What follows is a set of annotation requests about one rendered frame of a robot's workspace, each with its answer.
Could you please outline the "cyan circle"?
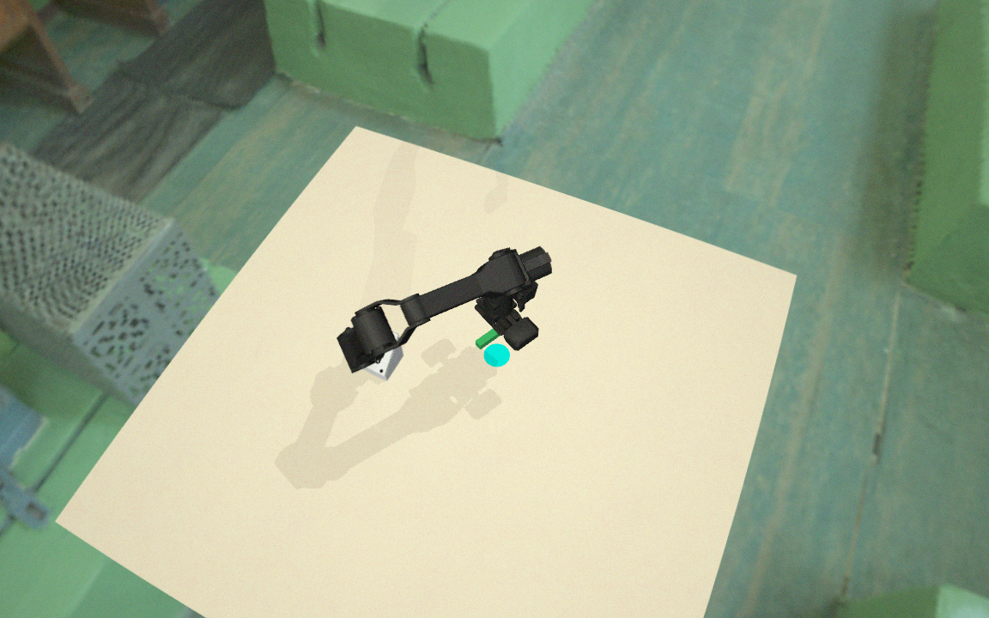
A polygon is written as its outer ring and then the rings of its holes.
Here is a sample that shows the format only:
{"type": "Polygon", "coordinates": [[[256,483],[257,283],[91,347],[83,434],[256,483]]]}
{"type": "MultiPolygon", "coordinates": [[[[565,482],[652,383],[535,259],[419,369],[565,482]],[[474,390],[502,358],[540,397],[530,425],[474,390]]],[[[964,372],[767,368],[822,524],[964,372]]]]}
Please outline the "cyan circle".
{"type": "Polygon", "coordinates": [[[509,361],[509,357],[509,349],[502,344],[492,344],[484,349],[484,361],[491,367],[504,367],[509,361]]]}

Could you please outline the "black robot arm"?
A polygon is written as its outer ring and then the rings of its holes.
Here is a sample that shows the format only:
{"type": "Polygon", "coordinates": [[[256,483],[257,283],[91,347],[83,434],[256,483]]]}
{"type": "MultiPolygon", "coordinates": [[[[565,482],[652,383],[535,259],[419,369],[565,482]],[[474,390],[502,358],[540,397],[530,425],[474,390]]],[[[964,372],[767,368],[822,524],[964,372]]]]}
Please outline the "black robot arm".
{"type": "Polygon", "coordinates": [[[363,306],[350,319],[353,327],[347,327],[337,337],[352,374],[374,363],[379,364],[385,354],[407,343],[416,327],[431,320],[429,318],[449,312],[455,306],[467,304],[472,299],[486,297],[493,301],[503,301],[518,293],[512,299],[517,301],[519,312],[522,312],[527,301],[537,296],[538,284],[535,281],[552,274],[551,262],[549,252],[541,246],[522,254],[509,247],[492,251],[492,257],[475,274],[458,279],[452,284],[436,288],[422,296],[413,294],[401,300],[382,299],[363,306]],[[400,305],[409,327],[405,328],[399,340],[393,334],[387,316],[382,312],[382,304],[400,305]]]}

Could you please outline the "green rectangular post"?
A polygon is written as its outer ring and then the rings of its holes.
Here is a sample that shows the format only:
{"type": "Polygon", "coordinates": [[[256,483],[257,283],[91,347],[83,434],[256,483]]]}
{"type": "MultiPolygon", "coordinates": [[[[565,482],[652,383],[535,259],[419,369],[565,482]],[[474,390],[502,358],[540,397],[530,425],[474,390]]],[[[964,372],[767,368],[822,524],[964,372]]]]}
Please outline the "green rectangular post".
{"type": "Polygon", "coordinates": [[[477,347],[479,349],[482,349],[484,347],[487,347],[487,345],[490,344],[490,342],[492,342],[493,340],[497,339],[497,337],[499,337],[499,336],[500,336],[500,334],[498,334],[497,331],[495,331],[494,329],[492,329],[492,330],[490,330],[490,332],[487,332],[486,334],[483,334],[483,336],[480,337],[480,339],[477,339],[476,340],[476,345],[477,345],[477,347]]]}

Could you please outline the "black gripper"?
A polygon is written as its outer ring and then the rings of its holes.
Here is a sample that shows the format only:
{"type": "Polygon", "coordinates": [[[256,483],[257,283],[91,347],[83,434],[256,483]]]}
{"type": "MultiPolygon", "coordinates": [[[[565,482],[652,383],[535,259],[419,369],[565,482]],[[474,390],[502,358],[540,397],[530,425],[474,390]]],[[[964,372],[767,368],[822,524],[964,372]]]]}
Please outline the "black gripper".
{"type": "Polygon", "coordinates": [[[509,299],[503,301],[493,301],[490,298],[480,297],[476,300],[476,312],[482,314],[484,320],[489,322],[490,327],[497,331],[500,336],[505,337],[512,349],[522,349],[527,343],[537,339],[539,328],[527,317],[521,318],[521,314],[515,310],[517,302],[512,298],[518,293],[512,294],[509,299]]]}

